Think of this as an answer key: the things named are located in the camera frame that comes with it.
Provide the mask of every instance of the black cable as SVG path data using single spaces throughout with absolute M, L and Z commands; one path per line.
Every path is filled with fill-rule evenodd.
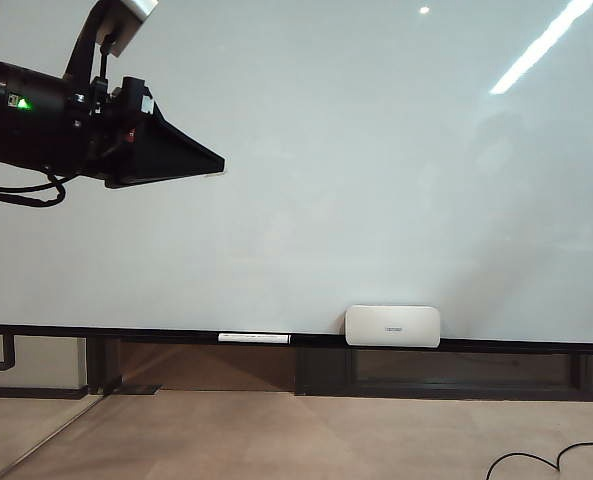
M 489 470 L 487 470 L 487 476 L 485 477 L 485 480 L 489 480 L 491 478 L 492 471 L 494 470 L 494 467 L 496 465 L 498 465 L 500 462 L 502 462 L 503 460 L 505 460 L 506 458 L 509 458 L 509 457 L 528 457 L 528 458 L 533 458 L 534 460 L 538 460 L 539 462 L 543 462 L 543 463 L 549 465 L 550 467 L 552 467 L 557 472 L 560 472 L 560 460 L 561 460 L 561 457 L 565 453 L 569 452 L 573 448 L 577 448 L 577 447 L 591 447 L 591 446 L 593 446 L 593 442 L 581 442 L 581 443 L 575 443 L 573 445 L 570 445 L 569 447 L 564 448 L 558 454 L 558 457 L 556 457 L 556 463 L 550 462 L 549 460 L 545 460 L 544 458 L 539 457 L 538 455 L 532 455 L 531 453 L 524 453 L 524 452 L 507 453 L 507 454 L 503 455 L 502 457 L 498 458 L 494 463 L 491 464 L 491 466 L 489 467 Z
M 50 183 L 45 185 L 37 185 L 35 187 L 0 187 L 0 202 L 11 203 L 13 205 L 22 205 L 25 207 L 46 208 L 58 205 L 65 200 L 65 187 L 63 183 L 72 180 L 75 177 L 66 177 L 59 180 L 52 174 L 46 174 Z M 47 190 L 48 188 L 55 188 L 58 191 L 56 198 L 51 200 L 40 200 L 38 198 L 23 197 L 21 195 L 10 195 L 10 192 L 29 193 Z
M 109 56 L 114 43 L 116 43 L 117 38 L 118 32 L 116 31 L 107 34 L 100 46 L 100 78 L 102 79 L 106 79 L 107 77 L 107 57 Z
M 78 175 L 72 175 L 71 177 L 63 177 L 57 180 L 57 183 L 61 185 L 66 184 L 67 182 L 75 179 Z M 43 190 L 49 190 L 50 188 L 54 188 L 56 185 L 54 182 L 45 183 L 43 185 L 35 185 L 33 187 L 0 187 L 0 193 L 33 193 L 33 192 L 42 192 Z

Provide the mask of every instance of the green light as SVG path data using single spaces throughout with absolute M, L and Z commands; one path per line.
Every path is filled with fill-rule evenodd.
M 31 110 L 32 105 L 24 98 L 21 98 L 18 101 L 18 105 L 16 106 L 16 108 L 18 108 L 19 110 Z

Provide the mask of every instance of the whiteboard marker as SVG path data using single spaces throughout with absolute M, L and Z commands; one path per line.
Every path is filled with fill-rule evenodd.
M 271 333 L 219 333 L 219 342 L 238 343 L 283 343 L 288 344 L 291 335 L 279 335 Z

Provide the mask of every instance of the floor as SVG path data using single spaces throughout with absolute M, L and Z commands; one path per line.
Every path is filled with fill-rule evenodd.
M 10 427 L 0 434 L 31 428 Z M 587 440 L 593 403 L 163 390 L 103 400 L 6 478 L 471 480 L 503 453 L 553 458 Z M 493 478 L 593 480 L 593 447 L 567 454 L 560 476 L 516 458 Z
M 0 472 L 97 400 L 0 398 Z

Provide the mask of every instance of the whiteboard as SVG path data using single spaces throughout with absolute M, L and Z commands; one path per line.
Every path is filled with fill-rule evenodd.
M 0 60 L 60 76 L 92 3 L 2 0 Z M 445 338 L 593 342 L 593 6 L 490 94 L 567 3 L 161 1 L 111 84 L 227 173 L 0 205 L 0 324 L 326 334 L 412 304 Z

